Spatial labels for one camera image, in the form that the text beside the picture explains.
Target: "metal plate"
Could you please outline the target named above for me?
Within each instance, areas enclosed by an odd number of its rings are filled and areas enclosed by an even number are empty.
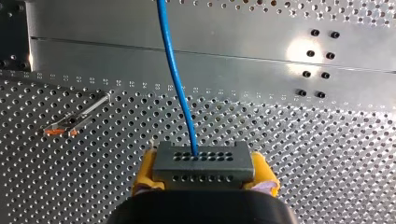
[[[43,79],[82,88],[138,88],[174,94],[164,52],[112,45],[32,40],[35,70]],[[378,71],[341,69],[301,63],[274,63],[234,57],[178,52],[178,67],[187,95],[210,93],[220,99],[257,104],[326,105],[344,109],[393,111],[396,76]],[[303,77],[309,71],[311,77]],[[331,75],[321,77],[323,72]],[[306,97],[296,94],[305,90]],[[316,96],[326,93],[325,99]]]
[[[396,70],[395,1],[281,0],[274,7],[270,0],[262,2],[170,0],[175,49]],[[30,4],[28,15],[35,37],[163,48],[155,1],[44,0]],[[312,29],[321,34],[311,36]],[[332,31],[340,38],[330,38]],[[313,58],[306,56],[310,49]],[[327,60],[327,52],[335,59]]]
[[[395,2],[181,2],[168,9],[200,144],[261,151],[302,223],[394,223]],[[38,73],[0,73],[3,222],[104,223],[131,194],[150,138],[188,144],[155,10],[146,0],[28,4]],[[308,49],[336,58],[308,59]],[[84,134],[35,135],[98,89],[113,90],[113,104]]]
[[[18,82],[23,76],[3,75],[0,91],[6,196],[1,211],[8,223],[103,223],[130,195],[151,137],[178,146],[189,141],[173,94],[129,86],[118,89],[111,106],[95,112],[96,122],[84,134],[69,140],[41,138],[35,135],[40,125],[88,106],[89,94],[77,98],[77,92],[96,87],[77,78],[79,87],[72,85],[67,95],[39,84],[42,78],[63,83],[63,77],[38,74],[31,77],[38,84],[31,86],[26,79]],[[189,102],[199,143],[228,146],[242,140],[264,153],[282,183],[280,199],[301,222],[394,222],[396,127],[391,113],[266,100],[254,104],[213,93],[192,94]]]

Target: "black plastic part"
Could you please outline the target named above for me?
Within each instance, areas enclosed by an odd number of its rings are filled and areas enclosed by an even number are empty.
[[[23,1],[1,1],[0,27],[0,69],[30,72],[29,35]]]
[[[335,54],[329,52],[329,53],[326,54],[326,58],[328,58],[328,59],[330,59],[330,60],[333,60],[333,59],[335,58]]]
[[[312,36],[318,36],[319,34],[320,34],[320,31],[317,30],[317,29],[314,29],[314,30],[311,31],[311,35]]]
[[[174,191],[138,194],[119,205],[107,224],[296,224],[280,200],[254,190]]]
[[[311,77],[311,73],[308,71],[303,71],[303,77]]]
[[[315,56],[315,52],[313,50],[309,50],[309,51],[306,52],[306,56],[314,57]]]
[[[298,95],[301,95],[301,96],[306,96],[306,91],[304,91],[304,90],[298,90],[298,91],[297,91],[297,94],[298,94]]]
[[[334,39],[337,39],[338,37],[340,37],[340,33],[334,31],[334,32],[332,32],[332,33],[330,34],[330,36],[331,36],[332,38],[334,38]]]
[[[326,97],[326,94],[323,91],[318,91],[317,92],[317,97],[323,99],[323,98]]]
[[[327,72],[322,73],[321,77],[323,77],[324,79],[329,79],[330,78],[330,74]]]

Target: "perforated sheet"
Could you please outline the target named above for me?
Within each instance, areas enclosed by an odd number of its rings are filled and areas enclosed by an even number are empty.
[[[104,223],[130,194],[149,139],[188,143],[173,95],[125,88],[76,138],[35,133],[91,104],[93,88],[2,76],[2,214],[9,223]],[[302,223],[393,223],[394,116],[383,112],[251,104],[191,96],[200,144],[247,141],[276,172]]]

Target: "screw hole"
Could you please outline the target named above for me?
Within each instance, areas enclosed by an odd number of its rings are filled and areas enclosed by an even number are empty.
[[[315,56],[315,52],[313,50],[309,50],[309,51],[306,52],[306,56],[314,57]]]

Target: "blue wire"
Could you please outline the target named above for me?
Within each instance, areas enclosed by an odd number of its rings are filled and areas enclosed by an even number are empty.
[[[175,84],[178,100],[180,101],[181,109],[183,110],[184,117],[186,118],[187,128],[189,129],[189,136],[191,142],[191,153],[193,156],[198,155],[198,145],[195,136],[194,124],[192,122],[189,106],[184,95],[183,85],[181,84],[180,77],[177,71],[177,63],[175,54],[172,47],[171,32],[169,29],[168,16],[166,15],[166,0],[157,0],[158,15],[160,18],[161,31],[163,33],[163,44],[165,45],[166,58],[168,60],[169,69],[171,71],[172,79]]]

